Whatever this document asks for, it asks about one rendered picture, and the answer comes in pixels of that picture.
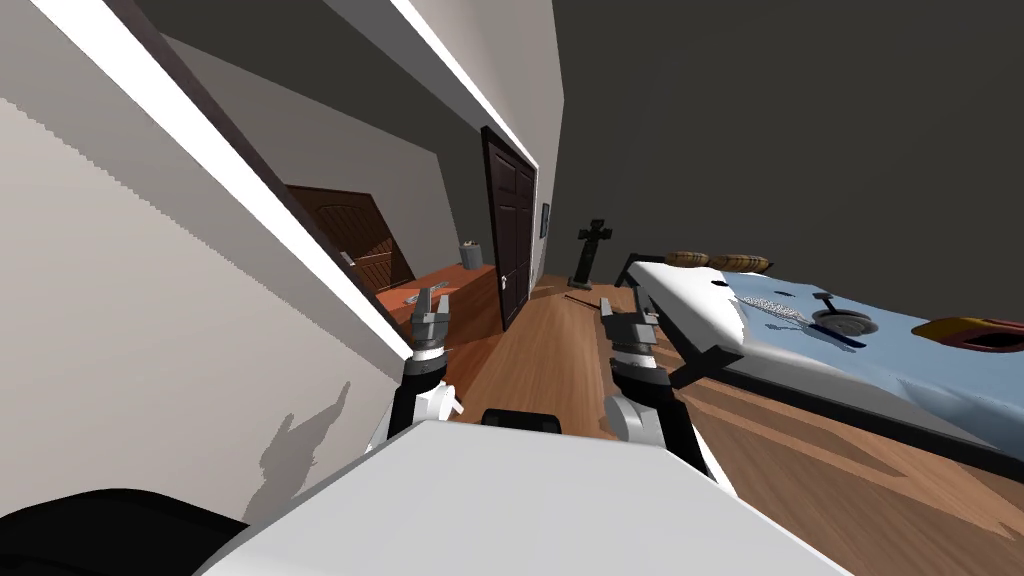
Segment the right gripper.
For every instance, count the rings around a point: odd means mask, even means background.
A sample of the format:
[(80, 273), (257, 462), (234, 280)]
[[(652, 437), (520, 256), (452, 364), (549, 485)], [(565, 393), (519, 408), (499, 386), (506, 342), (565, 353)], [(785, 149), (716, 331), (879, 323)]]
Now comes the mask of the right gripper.
[(643, 287), (635, 288), (637, 312), (616, 313), (608, 298), (599, 302), (601, 319), (606, 338), (615, 353), (652, 356), (652, 346), (657, 342), (656, 308)]

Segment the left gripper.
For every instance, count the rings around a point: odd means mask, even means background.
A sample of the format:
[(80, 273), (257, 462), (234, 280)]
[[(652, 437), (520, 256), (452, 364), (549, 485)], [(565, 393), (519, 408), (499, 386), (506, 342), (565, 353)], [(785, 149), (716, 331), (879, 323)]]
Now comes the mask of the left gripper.
[(439, 298), (435, 313), (430, 313), (431, 307), (431, 289), (420, 289), (410, 318), (413, 348), (442, 348), (445, 344), (450, 321), (449, 295)]

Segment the orange wooden dresser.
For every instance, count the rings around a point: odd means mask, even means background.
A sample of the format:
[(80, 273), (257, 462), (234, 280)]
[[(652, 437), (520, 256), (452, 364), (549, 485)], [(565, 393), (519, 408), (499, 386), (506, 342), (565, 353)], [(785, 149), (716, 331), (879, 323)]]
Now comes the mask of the orange wooden dresser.
[(416, 297), (422, 288), (431, 288), (442, 282), (445, 286), (432, 293), (431, 304), (435, 306), (442, 295), (447, 296), (450, 320), (445, 343), (449, 348), (502, 331), (495, 268), (482, 265), (467, 270), (463, 264), (456, 263), (377, 295), (398, 324), (407, 342), (411, 341), (410, 319), (415, 307), (408, 299)]

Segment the black cross statue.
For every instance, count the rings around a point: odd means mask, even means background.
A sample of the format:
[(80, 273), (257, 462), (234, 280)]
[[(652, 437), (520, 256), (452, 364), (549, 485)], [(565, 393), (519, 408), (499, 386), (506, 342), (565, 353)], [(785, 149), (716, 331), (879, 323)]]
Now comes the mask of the black cross statue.
[(601, 240), (610, 239), (613, 231), (604, 228), (604, 219), (593, 219), (589, 228), (581, 229), (578, 239), (584, 241), (574, 274), (568, 279), (567, 285), (581, 290), (591, 290), (590, 274), (596, 258)]

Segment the brown wooden door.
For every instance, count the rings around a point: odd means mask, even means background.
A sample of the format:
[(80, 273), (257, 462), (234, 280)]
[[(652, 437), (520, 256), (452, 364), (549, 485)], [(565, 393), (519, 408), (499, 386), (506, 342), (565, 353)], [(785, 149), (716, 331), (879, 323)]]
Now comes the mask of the brown wooden door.
[(415, 279), (371, 195), (315, 187), (288, 190), (330, 243), (352, 261), (361, 283), (377, 294)]

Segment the dark brown panelled door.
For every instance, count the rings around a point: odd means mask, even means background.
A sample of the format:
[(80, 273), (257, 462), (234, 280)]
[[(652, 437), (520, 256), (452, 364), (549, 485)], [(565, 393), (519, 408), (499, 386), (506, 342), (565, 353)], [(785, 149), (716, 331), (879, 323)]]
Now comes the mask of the dark brown panelled door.
[(490, 127), (481, 128), (502, 328), (530, 293), (536, 168)]

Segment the bed with blue cover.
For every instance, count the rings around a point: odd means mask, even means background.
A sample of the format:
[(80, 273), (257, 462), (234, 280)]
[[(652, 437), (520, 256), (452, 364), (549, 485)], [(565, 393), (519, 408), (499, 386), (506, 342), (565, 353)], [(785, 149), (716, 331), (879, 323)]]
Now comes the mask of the bed with blue cover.
[(1024, 324), (924, 320), (753, 272), (632, 254), (683, 359), (710, 378), (1024, 483)]

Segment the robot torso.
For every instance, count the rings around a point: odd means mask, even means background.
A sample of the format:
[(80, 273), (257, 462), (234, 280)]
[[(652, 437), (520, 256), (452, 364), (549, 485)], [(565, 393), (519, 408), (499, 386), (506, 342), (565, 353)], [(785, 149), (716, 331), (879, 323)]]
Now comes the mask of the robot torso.
[(670, 452), (424, 421), (194, 576), (851, 576)]

